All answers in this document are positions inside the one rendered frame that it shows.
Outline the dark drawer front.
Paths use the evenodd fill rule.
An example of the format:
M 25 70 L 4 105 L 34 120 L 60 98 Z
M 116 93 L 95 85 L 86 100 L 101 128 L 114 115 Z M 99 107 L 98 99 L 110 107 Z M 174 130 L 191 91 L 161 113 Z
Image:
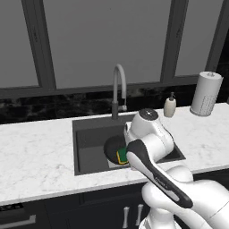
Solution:
M 135 194 L 140 195 L 143 185 L 144 182 L 99 191 L 83 192 L 79 196 L 79 202 L 83 206 L 112 199 L 126 198 Z

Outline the black round pan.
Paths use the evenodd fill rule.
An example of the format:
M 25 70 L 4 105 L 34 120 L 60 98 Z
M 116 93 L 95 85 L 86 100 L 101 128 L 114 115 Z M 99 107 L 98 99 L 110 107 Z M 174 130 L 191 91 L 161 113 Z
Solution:
M 115 164 L 118 164 L 116 151 L 119 148 L 126 148 L 125 138 L 123 135 L 115 135 L 110 137 L 104 144 L 104 154 L 111 162 Z

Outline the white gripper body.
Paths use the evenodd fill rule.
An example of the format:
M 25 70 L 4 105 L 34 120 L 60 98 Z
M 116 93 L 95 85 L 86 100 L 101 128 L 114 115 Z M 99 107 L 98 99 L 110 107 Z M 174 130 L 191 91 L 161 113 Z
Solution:
M 128 164 L 125 164 L 125 165 L 118 165 L 118 164 L 115 164 L 115 163 L 111 162 L 108 159 L 107 159 L 107 163 L 108 163 L 109 168 L 118 169 L 118 168 L 127 168 L 127 167 L 130 167 L 129 163 Z

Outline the white paper towel roll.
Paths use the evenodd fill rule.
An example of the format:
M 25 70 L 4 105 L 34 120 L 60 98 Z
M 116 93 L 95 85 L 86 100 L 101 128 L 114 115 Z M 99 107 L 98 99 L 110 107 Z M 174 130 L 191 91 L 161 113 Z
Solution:
M 190 108 L 190 111 L 194 115 L 211 115 L 223 79 L 224 78 L 216 72 L 201 72 L 199 74 L 197 87 Z

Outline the dark framed window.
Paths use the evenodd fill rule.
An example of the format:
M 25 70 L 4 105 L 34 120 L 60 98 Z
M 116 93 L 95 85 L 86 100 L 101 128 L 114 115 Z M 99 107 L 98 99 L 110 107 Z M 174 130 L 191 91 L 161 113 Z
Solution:
M 229 0 L 0 0 L 0 98 L 194 84 L 228 29 Z

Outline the dark grey sink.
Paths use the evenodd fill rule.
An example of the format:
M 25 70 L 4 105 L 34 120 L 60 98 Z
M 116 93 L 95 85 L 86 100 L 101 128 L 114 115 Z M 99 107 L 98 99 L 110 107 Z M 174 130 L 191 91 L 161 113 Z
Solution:
M 109 168 L 104 154 L 104 144 L 109 137 L 123 134 L 126 122 L 133 114 L 111 117 L 74 120 L 72 122 L 74 174 L 93 174 L 117 170 Z

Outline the green and yellow sponge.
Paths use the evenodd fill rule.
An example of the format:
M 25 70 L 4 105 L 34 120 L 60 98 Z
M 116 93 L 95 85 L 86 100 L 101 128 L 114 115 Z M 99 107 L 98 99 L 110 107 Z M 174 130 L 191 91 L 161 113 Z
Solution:
M 127 159 L 127 156 L 126 156 L 126 148 L 119 148 L 116 151 L 116 157 L 117 157 L 119 165 L 128 164 L 128 159 Z

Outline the dark cupboard door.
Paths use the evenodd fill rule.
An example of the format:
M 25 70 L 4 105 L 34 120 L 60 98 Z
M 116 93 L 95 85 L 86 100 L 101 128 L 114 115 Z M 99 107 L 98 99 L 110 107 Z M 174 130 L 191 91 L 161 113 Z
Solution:
M 134 203 L 133 214 L 132 214 L 133 229 L 139 229 L 139 227 L 135 225 L 136 219 L 137 219 L 137 214 L 138 214 L 138 205 L 139 204 L 143 204 L 143 209 L 142 209 L 142 213 L 141 213 L 141 221 L 148 215 L 148 212 L 150 210 L 150 207 L 146 203 L 144 203 L 143 201 Z
M 51 214 L 52 229 L 123 229 L 123 208 L 121 203 L 106 203 L 91 207 Z M 128 228 L 131 229 L 131 207 Z

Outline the black dishwasher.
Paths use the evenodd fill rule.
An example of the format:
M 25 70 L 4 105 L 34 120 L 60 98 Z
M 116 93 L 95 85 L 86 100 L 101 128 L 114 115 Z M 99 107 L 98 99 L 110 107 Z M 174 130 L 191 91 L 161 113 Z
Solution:
M 0 225 L 27 220 L 31 215 L 37 216 L 35 224 L 11 229 L 51 229 L 42 200 L 0 206 Z

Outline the cream soap dispenser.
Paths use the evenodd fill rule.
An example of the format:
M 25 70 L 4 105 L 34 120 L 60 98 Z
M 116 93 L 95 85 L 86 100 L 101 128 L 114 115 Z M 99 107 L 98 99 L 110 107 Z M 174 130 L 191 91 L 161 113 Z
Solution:
M 165 100 L 164 104 L 164 116 L 172 117 L 176 109 L 176 99 L 173 92 L 170 93 L 170 96 Z

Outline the grey curved tap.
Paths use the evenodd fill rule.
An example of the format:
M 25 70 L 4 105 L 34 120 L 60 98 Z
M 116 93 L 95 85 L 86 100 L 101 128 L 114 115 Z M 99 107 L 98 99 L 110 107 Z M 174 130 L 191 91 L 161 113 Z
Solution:
M 122 100 L 123 104 L 118 105 L 118 79 L 121 79 L 121 88 L 122 88 Z M 127 84 L 124 69 L 120 64 L 117 64 L 114 68 L 114 83 L 113 83 L 113 101 L 112 101 L 112 119 L 117 120 L 119 111 L 127 110 Z

